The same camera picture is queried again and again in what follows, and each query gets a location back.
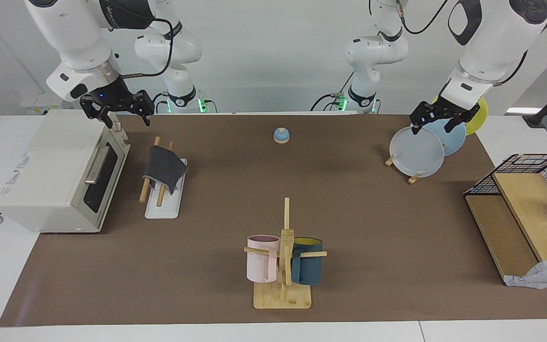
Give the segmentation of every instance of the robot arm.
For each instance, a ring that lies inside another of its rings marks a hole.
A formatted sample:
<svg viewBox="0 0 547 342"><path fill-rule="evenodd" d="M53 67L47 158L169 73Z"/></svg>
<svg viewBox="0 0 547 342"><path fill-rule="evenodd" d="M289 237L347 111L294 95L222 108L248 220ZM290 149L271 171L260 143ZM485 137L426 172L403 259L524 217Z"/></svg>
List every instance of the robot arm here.
<svg viewBox="0 0 547 342"><path fill-rule="evenodd" d="M452 23L461 20L467 24L457 30ZM547 0L459 0L449 17L449 29L464 51L438 100L421 102L410 115L413 133L438 119L451 119L447 132L468 123L480 108L478 100L546 26Z"/></svg>
<svg viewBox="0 0 547 342"><path fill-rule="evenodd" d="M403 5L408 0L401 0ZM373 108L380 73L377 65L392 64L404 60L408 54L408 42L402 35L402 22L398 17L396 0L374 0L371 17L376 36L359 37L349 42L345 58L354 67L354 80L345 98L347 110L366 113Z"/></svg>
<svg viewBox="0 0 547 342"><path fill-rule="evenodd" d="M198 61L202 57L202 46L194 35L183 28L169 0L156 0L152 8L157 17L172 22L174 29L170 32L167 25L152 23L150 28L155 32L139 36L134 43L134 50L139 59L149 63L154 69L161 70L166 66L170 43L174 39L170 65L161 75L168 97L174 104L173 113L201 111L198 102L200 91L193 85L189 71L183 64Z"/></svg>
<svg viewBox="0 0 547 342"><path fill-rule="evenodd" d="M62 63L46 81L67 101L80 99L91 119L110 128L109 111L141 115L146 125L154 112L149 95L130 93L119 74L101 28L145 29L154 20L153 0L24 0L29 13Z"/></svg>

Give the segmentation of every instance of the white table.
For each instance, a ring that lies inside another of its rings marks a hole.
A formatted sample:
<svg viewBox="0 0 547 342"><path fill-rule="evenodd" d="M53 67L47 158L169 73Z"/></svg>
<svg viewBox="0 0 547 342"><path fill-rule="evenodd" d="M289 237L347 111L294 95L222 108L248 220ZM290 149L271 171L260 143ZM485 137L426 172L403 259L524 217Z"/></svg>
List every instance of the white table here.
<svg viewBox="0 0 547 342"><path fill-rule="evenodd" d="M0 185L18 163L43 117L0 116ZM527 128L520 117L489 117L478 136L493 164L513 153L547 153L547 132ZM37 234L7 219L0 225L0 316ZM279 342L481 342L545 341L547 320L371 323L77 325L0 328L0 341L254 341Z"/></svg>

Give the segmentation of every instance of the oven handle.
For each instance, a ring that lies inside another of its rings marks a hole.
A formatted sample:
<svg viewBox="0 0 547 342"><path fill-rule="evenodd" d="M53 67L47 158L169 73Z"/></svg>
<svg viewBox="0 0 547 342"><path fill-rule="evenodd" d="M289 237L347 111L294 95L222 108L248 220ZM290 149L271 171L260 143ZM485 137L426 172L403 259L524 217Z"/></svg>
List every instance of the oven handle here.
<svg viewBox="0 0 547 342"><path fill-rule="evenodd" d="M104 161L107 160L110 149L111 146L104 146L98 150L98 154L96 154L96 158L94 158L92 168L87 174L87 177L84 179L85 184L96 184L96 182L98 182L100 171L103 169Z"/></svg>

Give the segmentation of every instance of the black wire rack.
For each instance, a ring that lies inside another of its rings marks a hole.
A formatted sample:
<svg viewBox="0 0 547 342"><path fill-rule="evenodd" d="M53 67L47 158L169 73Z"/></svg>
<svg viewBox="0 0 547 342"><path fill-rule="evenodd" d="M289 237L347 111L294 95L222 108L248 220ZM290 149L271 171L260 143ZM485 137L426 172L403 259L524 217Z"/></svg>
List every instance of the black wire rack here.
<svg viewBox="0 0 547 342"><path fill-rule="evenodd" d="M493 180L494 173L541 173L547 182L547 154L513 154L496 167L475 186L464 193L468 195L501 195Z"/></svg>

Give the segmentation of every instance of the yellow plate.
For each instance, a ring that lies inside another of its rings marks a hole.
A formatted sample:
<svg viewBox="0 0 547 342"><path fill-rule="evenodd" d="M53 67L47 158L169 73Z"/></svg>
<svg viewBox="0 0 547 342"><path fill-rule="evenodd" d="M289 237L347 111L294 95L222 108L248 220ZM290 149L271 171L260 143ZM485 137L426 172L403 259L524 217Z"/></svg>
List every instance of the yellow plate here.
<svg viewBox="0 0 547 342"><path fill-rule="evenodd" d="M476 112L476 115L469 121L469 123L465 124L465 135L470 135L476 133L476 131L484 125L484 121L487 119L487 114L489 112L489 106L487 106L486 100L484 100L484 97L481 97L480 100L478 100L478 104L480 104L480 110Z"/></svg>

